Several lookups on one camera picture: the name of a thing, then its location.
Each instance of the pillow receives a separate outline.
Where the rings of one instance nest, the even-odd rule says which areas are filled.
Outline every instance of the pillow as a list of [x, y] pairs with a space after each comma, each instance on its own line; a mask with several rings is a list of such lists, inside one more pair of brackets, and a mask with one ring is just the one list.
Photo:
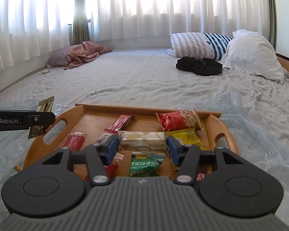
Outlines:
[[274, 48], [263, 35], [241, 29], [233, 32], [233, 36], [220, 61], [223, 67], [284, 83], [284, 70]]
[[220, 60], [231, 37], [211, 33], [178, 33], [171, 35], [172, 48], [166, 53], [175, 58], [184, 56]]
[[66, 58], [67, 52], [69, 52], [72, 48], [76, 47], [78, 45], [73, 46], [66, 46], [62, 49], [56, 50], [51, 53], [50, 58], [48, 59], [46, 63], [47, 68], [51, 67], [58, 67], [58, 66], [66, 66], [68, 65], [68, 59]]

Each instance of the white sheer curtain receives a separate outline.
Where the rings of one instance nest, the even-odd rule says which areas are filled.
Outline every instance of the white sheer curtain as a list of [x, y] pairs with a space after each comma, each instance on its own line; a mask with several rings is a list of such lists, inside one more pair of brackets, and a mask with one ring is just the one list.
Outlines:
[[69, 45], [73, 0], [0, 0], [0, 71]]
[[93, 41], [247, 29], [269, 36], [268, 0], [86, 0]]

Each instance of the black cloth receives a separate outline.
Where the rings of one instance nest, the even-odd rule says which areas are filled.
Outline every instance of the black cloth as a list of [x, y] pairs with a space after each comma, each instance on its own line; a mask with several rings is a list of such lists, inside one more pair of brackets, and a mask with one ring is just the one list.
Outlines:
[[189, 71], [203, 76], [221, 74], [222, 67], [222, 64], [209, 58], [196, 59], [188, 56], [182, 57], [176, 63], [176, 68], [179, 70]]

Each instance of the wooden tray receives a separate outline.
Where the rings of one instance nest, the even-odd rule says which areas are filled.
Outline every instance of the wooden tray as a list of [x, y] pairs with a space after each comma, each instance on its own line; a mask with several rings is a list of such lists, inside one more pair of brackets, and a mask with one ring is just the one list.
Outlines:
[[[127, 127], [128, 131], [163, 131], [156, 117], [156, 112], [160, 114], [174, 111], [178, 110], [76, 103], [75, 108], [69, 109], [59, 115], [56, 118], [55, 123], [50, 126], [49, 130], [61, 120], [66, 123], [64, 130], [50, 144], [44, 143], [43, 136], [35, 138], [27, 153], [23, 167], [26, 168], [52, 153], [54, 150], [63, 147], [65, 141], [72, 132], [85, 132], [88, 134], [83, 145], [83, 147], [85, 147], [94, 143], [100, 137], [102, 131], [111, 126], [120, 115], [137, 116]], [[196, 131], [196, 135], [207, 150], [214, 150], [218, 139], [225, 136], [229, 149], [236, 154], [239, 154], [236, 143], [228, 128], [219, 120], [219, 117], [221, 116], [220, 113], [197, 111], [197, 114], [199, 115], [205, 131]], [[116, 176], [126, 177], [129, 174], [132, 151], [120, 151], [120, 153], [124, 155], [124, 158], [119, 164]], [[17, 171], [22, 170], [22, 168], [17, 165], [15, 166], [15, 169]], [[87, 175], [86, 166], [77, 165], [74, 173], [83, 179]], [[167, 154], [165, 155], [165, 160], [161, 164], [158, 173], [162, 176], [169, 176], [172, 180], [177, 173], [177, 171], [171, 171], [171, 161]]]

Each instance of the tray handle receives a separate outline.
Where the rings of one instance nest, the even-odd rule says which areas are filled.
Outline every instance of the tray handle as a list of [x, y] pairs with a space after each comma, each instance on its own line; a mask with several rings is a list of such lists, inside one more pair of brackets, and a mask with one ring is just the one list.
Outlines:
[[[55, 123], [47, 129], [47, 133], [61, 120], [66, 123], [66, 127], [49, 144], [44, 143], [44, 135], [36, 137], [27, 152], [23, 167], [26, 168], [37, 162], [41, 158], [47, 156], [51, 152], [55, 151], [59, 143], [72, 130], [76, 123], [85, 115], [86, 111], [87, 110], [83, 106], [77, 106], [68, 109], [67, 111], [56, 117]], [[19, 171], [21, 167], [19, 165], [16, 165], [14, 169], [16, 171]]]
[[210, 150], [214, 150], [217, 141], [224, 136], [226, 138], [229, 150], [237, 155], [240, 155], [237, 144], [225, 124], [223, 124], [217, 117], [213, 115], [209, 115], [204, 120], [204, 123], [207, 131]]

